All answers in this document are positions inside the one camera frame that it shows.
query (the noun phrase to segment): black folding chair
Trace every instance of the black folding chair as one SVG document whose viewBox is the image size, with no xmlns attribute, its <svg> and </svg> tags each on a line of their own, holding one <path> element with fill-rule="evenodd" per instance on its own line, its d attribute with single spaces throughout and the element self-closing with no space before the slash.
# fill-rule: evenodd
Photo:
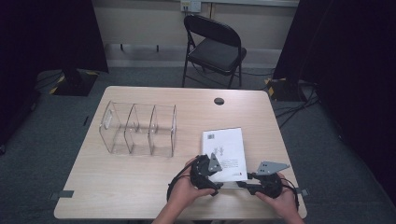
<svg viewBox="0 0 396 224">
<path fill-rule="evenodd" d="M 242 85 L 242 61 L 247 55 L 247 50 L 242 48 L 241 39 L 236 31 L 224 23 L 198 15 L 186 16 L 184 26 L 187 30 L 188 44 L 182 87 L 185 85 L 186 77 L 201 82 L 186 74 L 188 62 L 202 66 L 204 71 L 207 68 L 224 76 L 230 76 L 228 89 L 231 88 L 233 77 L 237 76 L 240 87 Z M 192 34 L 200 35 L 205 39 L 196 45 Z M 239 76 L 235 74 L 238 67 Z"/>
</svg>

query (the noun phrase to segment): hand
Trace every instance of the hand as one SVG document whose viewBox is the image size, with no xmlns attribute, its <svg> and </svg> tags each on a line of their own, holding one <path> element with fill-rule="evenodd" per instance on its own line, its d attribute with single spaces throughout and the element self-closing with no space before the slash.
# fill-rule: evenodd
<svg viewBox="0 0 396 224">
<path fill-rule="evenodd" d="M 281 173 L 278 173 L 278 175 L 281 179 L 285 178 L 285 176 Z M 282 179 L 282 183 L 284 185 L 289 184 L 288 181 L 284 179 Z M 304 223 L 297 212 L 297 207 L 294 201 L 294 193 L 291 191 L 291 189 L 283 188 L 280 195 L 274 199 L 260 192 L 256 192 L 256 196 L 262 201 L 270 204 L 276 210 L 276 213 L 280 217 L 284 218 L 287 223 Z"/>
<path fill-rule="evenodd" d="M 186 162 L 189 165 L 195 158 Z M 172 224 L 180 213 L 195 199 L 214 193 L 213 189 L 197 189 L 190 181 L 191 168 L 187 168 L 174 185 L 168 203 L 161 213 L 154 219 L 153 224 Z"/>
</svg>

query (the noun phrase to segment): wooden table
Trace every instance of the wooden table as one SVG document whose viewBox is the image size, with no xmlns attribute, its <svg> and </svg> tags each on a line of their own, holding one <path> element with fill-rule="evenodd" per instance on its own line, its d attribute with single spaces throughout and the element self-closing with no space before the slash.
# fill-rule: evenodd
<svg viewBox="0 0 396 224">
<path fill-rule="evenodd" d="M 216 105 L 221 97 L 224 105 Z M 174 157 L 108 153 L 99 134 L 107 103 L 176 105 Z M 72 198 L 60 198 L 54 215 L 61 219 L 154 219 L 166 204 L 172 178 L 186 161 L 200 154 L 202 131 L 241 127 L 247 171 L 261 161 L 290 164 L 274 111 L 264 91 L 179 88 L 108 87 L 92 119 L 76 162 L 64 186 Z M 292 170 L 282 171 L 297 187 Z M 300 197 L 299 213 L 306 216 Z M 273 219 L 272 208 L 246 189 L 221 189 L 215 197 L 199 198 L 180 219 Z"/>
</svg>

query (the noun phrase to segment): gray carpet floor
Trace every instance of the gray carpet floor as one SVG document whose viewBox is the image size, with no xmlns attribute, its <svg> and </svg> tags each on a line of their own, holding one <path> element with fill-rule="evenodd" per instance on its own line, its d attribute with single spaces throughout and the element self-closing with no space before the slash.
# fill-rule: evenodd
<svg viewBox="0 0 396 224">
<path fill-rule="evenodd" d="M 180 87 L 183 68 L 110 68 L 101 73 L 88 96 L 58 96 L 49 91 L 57 71 L 37 88 L 42 92 L 35 111 L 7 143 L 0 157 L 0 223 L 134 223 L 132 221 L 58 220 L 53 216 L 60 191 L 72 169 L 91 118 L 107 86 Z M 244 69 L 250 74 L 270 74 L 270 69 Z M 189 74 L 197 75 L 193 68 Z M 268 76 L 244 75 L 240 89 L 266 91 Z M 188 88 L 209 87 L 187 80 Z M 311 87 L 304 87 L 310 92 Z M 300 102 L 272 102 L 275 113 Z M 338 138 L 332 120 L 320 104 L 304 107 L 288 120 L 278 119 L 294 172 L 302 188 L 308 211 L 306 223 L 396 223 L 396 212 L 364 162 Z"/>
</svg>

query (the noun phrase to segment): white paper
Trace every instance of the white paper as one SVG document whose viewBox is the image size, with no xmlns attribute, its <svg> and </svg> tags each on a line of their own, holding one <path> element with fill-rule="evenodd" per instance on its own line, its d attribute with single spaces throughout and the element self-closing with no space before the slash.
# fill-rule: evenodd
<svg viewBox="0 0 396 224">
<path fill-rule="evenodd" d="M 241 128 L 205 131 L 202 136 L 203 154 L 213 152 L 222 171 L 210 176 L 213 182 L 245 181 L 248 179 Z"/>
</svg>

